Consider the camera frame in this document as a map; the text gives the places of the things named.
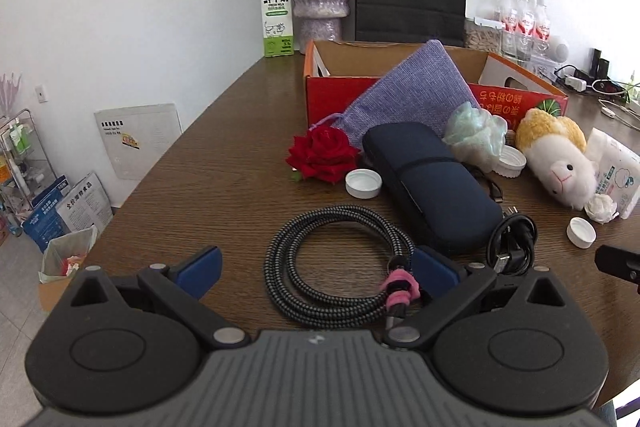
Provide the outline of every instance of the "black power cable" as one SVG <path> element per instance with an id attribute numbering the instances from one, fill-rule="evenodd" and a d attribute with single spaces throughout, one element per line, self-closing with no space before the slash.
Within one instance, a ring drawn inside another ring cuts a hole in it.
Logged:
<path id="1" fill-rule="evenodd" d="M 538 227 L 525 214 L 510 208 L 495 227 L 486 247 L 486 262 L 498 273 L 523 275 L 535 261 Z"/>
<path id="2" fill-rule="evenodd" d="M 302 280 L 296 269 L 296 256 L 305 237 L 329 223 L 351 221 L 376 232 L 388 244 L 390 261 L 404 258 L 410 266 L 414 252 L 412 240 L 376 212 L 353 204 L 339 204 L 312 210 L 291 219 L 273 237 L 264 261 L 264 281 L 273 304 L 287 318 L 309 328 L 335 330 L 358 328 L 385 316 L 385 291 L 371 297 L 337 297 L 318 291 Z M 310 302 L 303 301 L 287 288 L 291 285 Z"/>

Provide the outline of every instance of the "plush toy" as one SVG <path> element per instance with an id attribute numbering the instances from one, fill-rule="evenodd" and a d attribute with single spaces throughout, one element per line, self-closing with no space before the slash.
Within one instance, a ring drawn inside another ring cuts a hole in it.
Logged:
<path id="1" fill-rule="evenodd" d="M 516 148 L 546 190 L 566 206 L 582 210 L 596 192 L 593 163 L 578 124 L 538 108 L 527 111 L 516 131 Z"/>

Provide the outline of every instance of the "small white speaker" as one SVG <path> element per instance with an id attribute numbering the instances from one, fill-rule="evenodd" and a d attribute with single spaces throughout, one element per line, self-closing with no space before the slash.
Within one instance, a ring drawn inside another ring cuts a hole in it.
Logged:
<path id="1" fill-rule="evenodd" d="M 562 37 L 552 36 L 546 56 L 556 62 L 565 62 L 569 58 L 569 44 Z"/>

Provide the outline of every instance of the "red rose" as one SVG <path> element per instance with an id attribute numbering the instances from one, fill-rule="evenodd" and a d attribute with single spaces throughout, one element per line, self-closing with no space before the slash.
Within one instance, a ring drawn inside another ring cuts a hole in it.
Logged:
<path id="1" fill-rule="evenodd" d="M 349 144 L 344 131 L 319 125 L 307 131 L 306 136 L 293 137 L 287 163 L 300 171 L 303 178 L 318 178 L 335 184 L 357 168 L 359 152 Z"/>

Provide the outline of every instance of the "black and gray braided cable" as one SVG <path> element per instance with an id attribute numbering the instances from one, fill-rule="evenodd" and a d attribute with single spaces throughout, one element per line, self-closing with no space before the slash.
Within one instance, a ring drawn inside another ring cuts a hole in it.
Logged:
<path id="1" fill-rule="evenodd" d="M 309 328 L 334 330 L 358 328 L 385 316 L 386 292 L 370 297 L 338 297 L 318 291 L 302 280 L 296 269 L 296 256 L 306 236 L 322 225 L 351 221 L 376 232 L 389 246 L 389 258 L 402 255 L 410 266 L 414 252 L 412 240 L 380 214 L 354 204 L 338 204 L 300 214 L 273 237 L 264 262 L 264 280 L 274 305 L 286 317 Z M 285 284 L 285 272 L 300 295 L 293 295 Z"/>

